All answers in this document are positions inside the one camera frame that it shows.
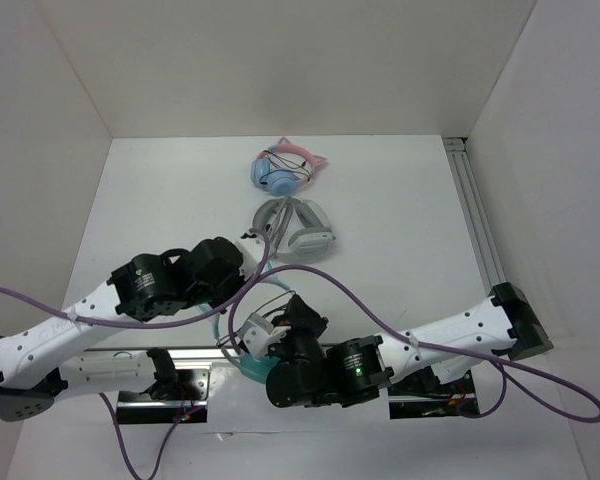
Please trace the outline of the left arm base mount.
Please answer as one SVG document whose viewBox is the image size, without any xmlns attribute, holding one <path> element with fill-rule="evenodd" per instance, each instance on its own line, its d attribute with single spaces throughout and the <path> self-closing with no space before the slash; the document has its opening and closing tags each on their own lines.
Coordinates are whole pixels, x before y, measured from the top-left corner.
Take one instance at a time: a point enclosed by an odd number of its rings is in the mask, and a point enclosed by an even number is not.
<svg viewBox="0 0 600 480">
<path fill-rule="evenodd" d="M 148 366 L 148 385 L 120 391 L 116 419 L 121 425 L 203 424 L 208 420 L 211 363 L 174 360 L 167 349 L 142 351 Z"/>
</svg>

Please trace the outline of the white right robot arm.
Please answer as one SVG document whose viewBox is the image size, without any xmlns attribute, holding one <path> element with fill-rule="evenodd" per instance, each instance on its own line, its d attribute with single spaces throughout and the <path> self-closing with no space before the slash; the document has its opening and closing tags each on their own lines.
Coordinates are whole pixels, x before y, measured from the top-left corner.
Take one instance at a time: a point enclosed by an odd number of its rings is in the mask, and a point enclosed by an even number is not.
<svg viewBox="0 0 600 480">
<path fill-rule="evenodd" d="M 484 301 L 455 316 L 398 336 L 382 332 L 329 348 L 319 341 L 327 318 L 299 296 L 273 323 L 287 330 L 268 348 L 278 362 L 267 375 L 266 394 L 278 408 L 350 407 L 414 376 L 421 388 L 437 392 L 486 355 L 516 361 L 553 347 L 524 293 L 509 282 L 495 285 Z"/>
</svg>

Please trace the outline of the teal cat-ear headphones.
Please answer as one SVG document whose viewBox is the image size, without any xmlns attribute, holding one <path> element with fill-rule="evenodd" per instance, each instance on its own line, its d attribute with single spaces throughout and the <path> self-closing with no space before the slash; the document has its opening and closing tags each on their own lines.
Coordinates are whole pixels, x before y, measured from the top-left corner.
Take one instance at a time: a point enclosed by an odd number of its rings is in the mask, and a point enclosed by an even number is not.
<svg viewBox="0 0 600 480">
<path fill-rule="evenodd" d="M 275 312 L 280 313 L 284 307 L 279 304 L 273 310 L 265 312 L 265 306 L 294 293 L 294 290 L 276 274 L 265 279 L 264 283 L 274 285 L 281 290 L 281 293 L 257 307 L 239 328 L 230 327 L 227 334 L 222 335 L 219 328 L 222 313 L 207 318 L 211 323 L 216 347 L 220 349 L 225 359 L 243 376 L 260 384 L 266 383 L 268 374 L 278 363 L 276 358 L 267 354 L 268 347 L 272 345 L 273 340 L 280 340 L 283 336 L 283 329 L 273 327 L 269 320 Z"/>
</svg>

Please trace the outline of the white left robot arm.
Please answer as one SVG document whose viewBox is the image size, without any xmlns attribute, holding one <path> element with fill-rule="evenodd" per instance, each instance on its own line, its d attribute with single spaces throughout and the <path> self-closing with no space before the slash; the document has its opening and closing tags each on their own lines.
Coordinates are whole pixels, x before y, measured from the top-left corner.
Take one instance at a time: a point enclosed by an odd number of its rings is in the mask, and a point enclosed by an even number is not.
<svg viewBox="0 0 600 480">
<path fill-rule="evenodd" d="M 139 254 L 59 314 L 0 336 L 0 419 L 23 421 L 91 393 L 129 391 L 154 400 L 176 393 L 181 380 L 165 348 L 97 357 L 86 351 L 157 317 L 201 304 L 217 309 L 244 285 L 243 262 L 238 247 L 222 237 L 191 250 Z"/>
</svg>

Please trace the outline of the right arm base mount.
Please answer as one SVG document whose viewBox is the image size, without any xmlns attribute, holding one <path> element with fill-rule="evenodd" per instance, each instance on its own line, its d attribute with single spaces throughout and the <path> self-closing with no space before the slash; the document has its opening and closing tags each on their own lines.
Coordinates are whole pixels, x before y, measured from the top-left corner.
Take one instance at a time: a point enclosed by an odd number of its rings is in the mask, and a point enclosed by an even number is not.
<svg viewBox="0 0 600 480">
<path fill-rule="evenodd" d="M 388 389 L 391 420 L 456 417 L 480 413 L 476 388 L 470 372 L 459 380 L 428 390 L 415 377 L 405 378 Z"/>
</svg>

